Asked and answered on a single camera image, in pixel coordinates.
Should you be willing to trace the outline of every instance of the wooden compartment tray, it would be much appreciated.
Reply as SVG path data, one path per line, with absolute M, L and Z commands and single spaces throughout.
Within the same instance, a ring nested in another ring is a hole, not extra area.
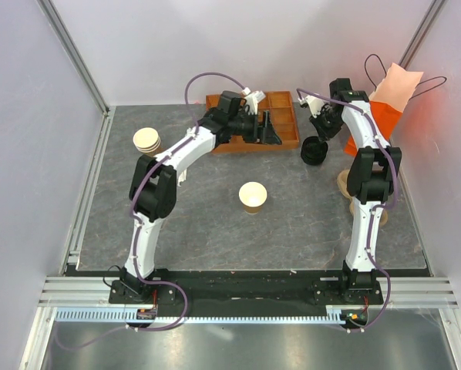
M 298 123 L 295 118 L 292 96 L 289 91 L 266 92 L 266 97 L 258 104 L 259 120 L 263 111 L 269 110 L 271 123 L 280 136 L 282 145 L 247 144 L 240 136 L 230 139 L 228 144 L 221 144 L 213 153 L 257 152 L 265 150 L 289 150 L 299 147 Z M 220 95 L 207 95 L 207 110 L 217 106 Z

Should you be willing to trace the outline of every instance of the white wall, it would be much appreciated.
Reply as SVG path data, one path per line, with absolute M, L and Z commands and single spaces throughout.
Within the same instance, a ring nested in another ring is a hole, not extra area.
M 101 114 L 34 0 L 0 0 L 0 370 L 57 274 Z
M 397 62 L 430 0 L 54 3 L 107 102 L 129 105 L 181 103 L 187 81 L 207 71 L 252 89 L 327 93 L 337 77 L 367 88 L 365 57 Z M 206 78 L 190 98 L 225 88 L 235 86 Z
M 461 307 L 461 0 L 446 4 L 410 69 L 448 77 L 414 99 L 393 137 L 429 261 Z

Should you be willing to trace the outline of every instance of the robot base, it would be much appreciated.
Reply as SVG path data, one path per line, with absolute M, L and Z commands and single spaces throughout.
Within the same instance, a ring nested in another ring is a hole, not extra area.
M 322 315 L 328 305 L 363 307 L 382 304 L 379 283 L 373 289 L 347 289 L 342 271 L 168 271 L 155 270 L 149 280 L 171 281 L 186 292 L 190 317 L 282 317 Z M 161 316 L 177 317 L 183 308 L 179 291 L 145 285 L 139 293 L 114 281 L 110 304 L 152 304 L 156 290 Z

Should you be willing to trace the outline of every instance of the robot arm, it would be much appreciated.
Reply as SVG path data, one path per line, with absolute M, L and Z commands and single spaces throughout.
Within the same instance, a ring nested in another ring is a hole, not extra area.
M 125 281 L 132 281 L 136 286 L 134 263 L 143 278 L 149 276 L 154 269 L 154 254 L 163 220 L 170 214 L 177 198 L 177 178 L 192 163 L 222 143 L 228 143 L 232 136 L 242 136 L 246 143 L 281 144 L 270 121 L 268 112 L 264 113 L 263 122 L 258 122 L 257 106 L 264 99 L 261 91 L 243 91 L 245 97 L 235 92 L 225 91 L 219 99 L 217 107 L 209 109 L 198 121 L 198 130 L 193 128 L 187 135 L 171 148 L 157 154 L 155 158 L 141 156 L 136 164 L 133 182 L 130 188 L 130 199 L 141 184 L 148 171 L 163 158 L 169 157 L 155 172 L 158 177 L 155 184 L 150 181 L 143 188 L 135 205 L 135 212 L 142 224 L 135 221 L 130 256 L 124 267 Z M 136 243 L 136 256 L 133 255 L 135 234 L 138 227 L 141 231 Z
M 311 110 L 310 122 L 318 132 L 319 143 L 334 137 L 345 123 L 354 138 L 358 153 L 354 159 L 347 179 L 347 191 L 354 204 L 354 223 L 352 225 L 351 245 L 342 268 L 345 277 L 345 289 L 370 289 L 375 281 L 375 266 L 368 258 L 368 232 L 371 216 L 374 217 L 369 248 L 375 256 L 376 239 L 382 209 L 373 207 L 387 201 L 393 192 L 393 179 L 386 158 L 382 155 L 378 142 L 390 154 L 398 173 L 402 154 L 399 148 L 390 147 L 379 132 L 364 117 L 371 108 L 365 92 L 352 89 L 349 79 L 336 79 L 330 84 L 332 99 L 360 108 L 363 113 L 342 104 L 326 103 L 314 96 L 306 96 L 301 106 Z

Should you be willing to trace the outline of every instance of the table surface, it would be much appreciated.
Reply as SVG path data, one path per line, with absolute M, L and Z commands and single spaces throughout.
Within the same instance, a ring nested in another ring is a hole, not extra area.
M 203 106 L 194 106 L 198 116 Z M 301 141 L 315 135 L 308 110 L 295 107 Z M 155 128 L 170 147 L 191 126 L 184 106 L 124 106 L 116 109 L 103 157 L 79 260 L 83 271 L 123 265 L 133 221 L 128 192 L 140 153 L 133 134 Z M 296 150 L 207 154 L 187 172 L 177 205 L 166 219 L 156 249 L 156 267 L 171 270 L 333 269 L 347 254 L 352 216 L 336 177 L 352 164 L 343 153 L 347 129 L 328 142 L 321 166 L 308 166 Z M 241 185 L 265 185 L 259 214 L 246 214 Z M 385 268 L 424 268 L 421 244 L 404 194 L 379 231 L 376 258 Z

